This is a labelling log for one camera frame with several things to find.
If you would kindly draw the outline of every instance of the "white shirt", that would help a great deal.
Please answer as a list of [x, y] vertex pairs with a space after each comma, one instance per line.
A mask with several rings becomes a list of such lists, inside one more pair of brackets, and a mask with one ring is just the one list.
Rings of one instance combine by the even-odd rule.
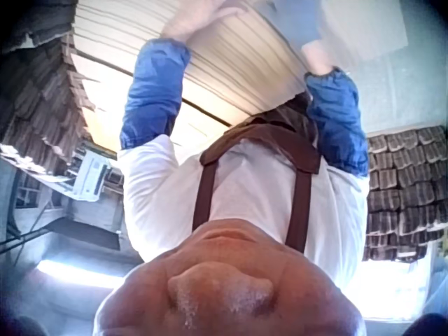
[[[174, 145], [161, 135], [123, 150], [125, 220], [143, 260], [177, 247], [192, 233], [202, 174], [199, 155], [179, 166]], [[281, 154], [243, 140], [219, 161], [210, 220], [240, 218], [284, 243], [291, 218], [295, 170]], [[304, 255], [341, 289], [361, 262], [367, 225], [369, 179], [328, 166], [312, 177]]]

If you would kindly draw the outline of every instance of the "light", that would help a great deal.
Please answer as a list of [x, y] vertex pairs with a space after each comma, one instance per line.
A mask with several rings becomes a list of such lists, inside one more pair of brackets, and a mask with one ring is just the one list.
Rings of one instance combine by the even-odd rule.
[[51, 260], [42, 260], [39, 265], [37, 265], [37, 269], [42, 273], [70, 284], [117, 288], [124, 282], [124, 279], [119, 276], [95, 273]]

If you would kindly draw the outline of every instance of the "blue sleeve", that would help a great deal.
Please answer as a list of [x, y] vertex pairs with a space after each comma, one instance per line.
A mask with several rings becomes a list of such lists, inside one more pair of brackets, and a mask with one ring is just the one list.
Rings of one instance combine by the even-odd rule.
[[171, 135], [189, 61], [187, 47], [171, 39], [151, 40], [141, 49], [120, 133], [122, 149], [141, 146], [161, 134]]
[[355, 83], [339, 69], [326, 76], [307, 74], [305, 81], [313, 96], [307, 113], [317, 124], [319, 152], [330, 166], [368, 176], [368, 143]]

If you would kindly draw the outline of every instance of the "man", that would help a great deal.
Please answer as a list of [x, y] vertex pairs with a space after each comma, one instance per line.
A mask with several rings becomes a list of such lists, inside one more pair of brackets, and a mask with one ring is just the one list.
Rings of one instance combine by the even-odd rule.
[[129, 238], [147, 263], [103, 303], [96, 333], [365, 332], [340, 288], [363, 254], [368, 147], [356, 87], [319, 42], [318, 4], [258, 7], [309, 63], [307, 116], [318, 130], [316, 148], [312, 128], [291, 111], [272, 111], [179, 167], [169, 135], [190, 60], [188, 39], [239, 9], [224, 0], [188, 1], [162, 38], [143, 47], [119, 163]]

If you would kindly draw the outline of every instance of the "blue shirt sleeve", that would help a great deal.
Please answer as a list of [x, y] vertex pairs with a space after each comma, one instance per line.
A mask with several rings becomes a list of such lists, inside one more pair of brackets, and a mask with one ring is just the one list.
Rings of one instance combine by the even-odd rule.
[[317, 124], [318, 149], [330, 166], [355, 176], [368, 176], [368, 142], [361, 128], [358, 90], [341, 70], [326, 76], [307, 74], [313, 96], [307, 114]]
[[120, 133], [122, 149], [141, 146], [161, 134], [171, 135], [190, 58], [184, 44], [166, 38], [151, 40], [141, 49]]

